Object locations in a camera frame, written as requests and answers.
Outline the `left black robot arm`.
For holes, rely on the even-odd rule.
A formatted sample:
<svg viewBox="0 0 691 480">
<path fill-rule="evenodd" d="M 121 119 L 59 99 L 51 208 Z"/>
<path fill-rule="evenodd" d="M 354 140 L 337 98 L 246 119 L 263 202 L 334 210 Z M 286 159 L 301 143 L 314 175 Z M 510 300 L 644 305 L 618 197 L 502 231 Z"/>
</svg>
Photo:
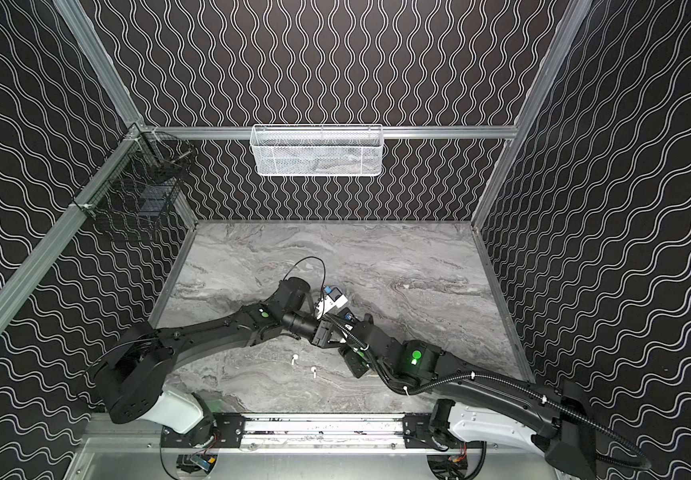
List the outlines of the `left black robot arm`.
<svg viewBox="0 0 691 480">
<path fill-rule="evenodd" d="M 166 378 L 209 355 L 257 346 L 284 334 L 321 349 L 339 347 L 343 341 L 331 333 L 333 324 L 325 313 L 302 310 L 309 300 L 309 284 L 291 277 L 279 282 L 269 298 L 223 318 L 185 327 L 134 324 L 90 364 L 89 379 L 113 423 L 144 420 L 178 435 L 189 447 L 207 446 L 215 440 L 213 413 L 198 395 L 167 387 Z"/>
</svg>

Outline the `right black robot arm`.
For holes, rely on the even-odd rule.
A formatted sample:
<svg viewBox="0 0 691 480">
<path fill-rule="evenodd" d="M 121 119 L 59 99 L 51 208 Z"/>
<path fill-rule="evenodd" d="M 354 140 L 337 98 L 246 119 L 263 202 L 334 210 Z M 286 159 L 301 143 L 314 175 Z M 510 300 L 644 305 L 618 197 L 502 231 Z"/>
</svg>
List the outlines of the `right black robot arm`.
<svg viewBox="0 0 691 480">
<path fill-rule="evenodd" d="M 597 477 L 601 428 L 578 387 L 550 388 L 498 374 L 421 340 L 400 342 L 367 320 L 336 314 L 323 318 L 344 338 L 347 360 L 371 368 L 392 392 L 441 396 L 433 411 L 443 420 L 437 439 L 463 443 L 453 432 L 453 408 L 481 406 L 527 428 L 527 445 L 551 467 L 579 479 Z"/>
</svg>

